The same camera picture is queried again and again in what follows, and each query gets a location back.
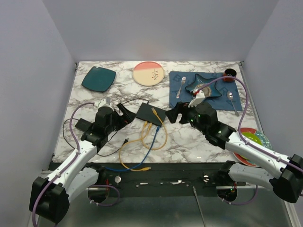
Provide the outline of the black network switch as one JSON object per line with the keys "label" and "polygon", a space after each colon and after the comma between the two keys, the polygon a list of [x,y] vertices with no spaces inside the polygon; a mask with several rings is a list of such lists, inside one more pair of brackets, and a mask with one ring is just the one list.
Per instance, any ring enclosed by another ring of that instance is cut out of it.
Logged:
{"label": "black network switch", "polygon": [[136,114],[136,118],[142,120],[142,121],[147,121],[148,123],[152,123],[156,126],[161,126],[161,122],[158,119],[158,117],[153,113],[152,109],[154,109],[159,118],[162,120],[162,122],[165,121],[166,115],[165,115],[165,110],[157,108],[155,106],[152,106],[147,103],[142,103],[141,106],[139,107],[139,110]]}

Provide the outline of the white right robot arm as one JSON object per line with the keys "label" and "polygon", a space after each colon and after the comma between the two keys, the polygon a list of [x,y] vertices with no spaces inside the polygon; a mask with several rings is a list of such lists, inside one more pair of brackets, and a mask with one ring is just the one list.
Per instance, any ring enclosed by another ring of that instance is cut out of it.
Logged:
{"label": "white right robot arm", "polygon": [[200,131],[206,140],[221,149],[243,155],[260,169],[245,167],[228,162],[228,169],[218,173],[218,181],[223,185],[231,182],[247,182],[271,189],[276,196],[296,203],[303,191],[303,159],[299,155],[289,157],[267,149],[242,136],[239,130],[218,121],[217,112],[208,103],[189,107],[178,102],[165,112],[171,123],[181,114],[180,124],[189,123]]}

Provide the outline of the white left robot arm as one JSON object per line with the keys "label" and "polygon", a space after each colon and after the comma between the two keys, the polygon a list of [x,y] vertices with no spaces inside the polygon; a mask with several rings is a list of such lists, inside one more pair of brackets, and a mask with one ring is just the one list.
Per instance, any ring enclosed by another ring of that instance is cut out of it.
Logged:
{"label": "white left robot arm", "polygon": [[108,142],[108,136],[130,124],[136,114],[117,104],[119,114],[106,101],[94,103],[98,108],[95,120],[80,122],[83,131],[76,148],[67,159],[47,177],[37,177],[31,189],[29,210],[32,212],[32,224],[37,226],[39,215],[58,224],[66,215],[70,202],[85,188],[101,186],[105,175],[98,170],[90,170],[85,165]]}

